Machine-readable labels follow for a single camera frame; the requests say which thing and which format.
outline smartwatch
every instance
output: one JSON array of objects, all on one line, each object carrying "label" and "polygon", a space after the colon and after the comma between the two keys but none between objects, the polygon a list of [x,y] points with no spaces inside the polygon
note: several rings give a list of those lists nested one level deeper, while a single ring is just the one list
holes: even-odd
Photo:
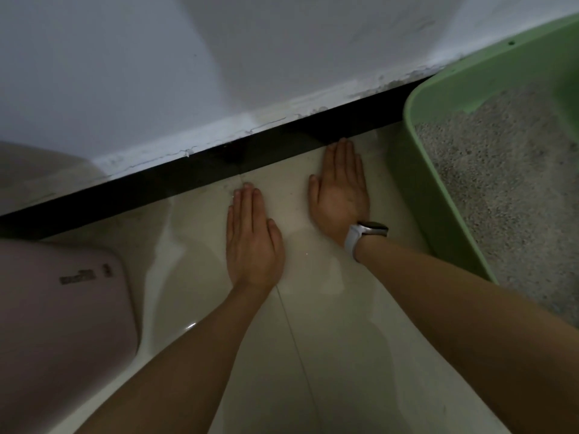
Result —
[{"label": "smartwatch", "polygon": [[352,256],[352,259],[356,260],[354,255],[354,250],[356,249],[356,244],[358,240],[365,234],[371,234],[375,236],[387,236],[388,227],[379,222],[358,222],[358,224],[351,225],[346,240],[344,241],[344,248],[346,252]]}]

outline beige floor tile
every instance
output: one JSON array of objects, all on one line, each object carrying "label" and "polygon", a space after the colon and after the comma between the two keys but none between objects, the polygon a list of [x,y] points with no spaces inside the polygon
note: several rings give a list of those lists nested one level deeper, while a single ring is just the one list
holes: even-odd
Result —
[{"label": "beige floor tile", "polygon": [[[427,251],[385,166],[396,127],[353,138],[372,220]],[[384,287],[308,218],[308,176],[323,149],[242,175],[266,197],[286,241],[278,288],[325,432],[496,432],[502,425],[409,321]]]},{"label": "beige floor tile", "polygon": [[[54,432],[73,432],[167,344],[228,294],[225,220],[238,176],[51,238],[113,250],[125,263],[142,329],[134,363]],[[212,433],[318,432],[319,422],[277,290],[239,350]]]}]

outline person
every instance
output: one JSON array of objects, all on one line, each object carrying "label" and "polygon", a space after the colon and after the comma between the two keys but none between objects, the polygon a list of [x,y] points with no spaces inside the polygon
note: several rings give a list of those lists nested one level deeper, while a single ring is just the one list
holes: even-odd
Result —
[{"label": "person", "polygon": [[[351,225],[370,220],[362,162],[350,141],[327,147],[308,197],[313,222],[339,247]],[[251,184],[235,191],[226,229],[227,298],[119,388],[79,434],[209,430],[245,331],[286,258],[281,232]],[[511,432],[579,432],[577,329],[382,235],[363,235],[353,253]]]}]

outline forearm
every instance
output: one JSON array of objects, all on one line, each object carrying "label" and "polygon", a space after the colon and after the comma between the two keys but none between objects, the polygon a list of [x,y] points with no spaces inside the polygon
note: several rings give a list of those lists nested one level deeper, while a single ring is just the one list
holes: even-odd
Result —
[{"label": "forearm", "polygon": [[511,429],[552,427],[553,418],[561,427],[579,423],[575,328],[515,293],[382,237],[361,239],[356,257]]},{"label": "forearm", "polygon": [[263,300],[234,289],[136,373],[78,432],[207,432],[245,331]]}]

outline litter box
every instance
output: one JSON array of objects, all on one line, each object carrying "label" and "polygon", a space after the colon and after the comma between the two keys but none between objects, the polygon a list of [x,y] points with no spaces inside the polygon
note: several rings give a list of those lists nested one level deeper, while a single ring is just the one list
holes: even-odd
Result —
[{"label": "litter box", "polygon": [[545,85],[569,135],[579,138],[579,15],[520,33],[449,65],[418,86],[387,164],[434,255],[497,282],[416,134],[415,125],[473,112],[504,90]]}]

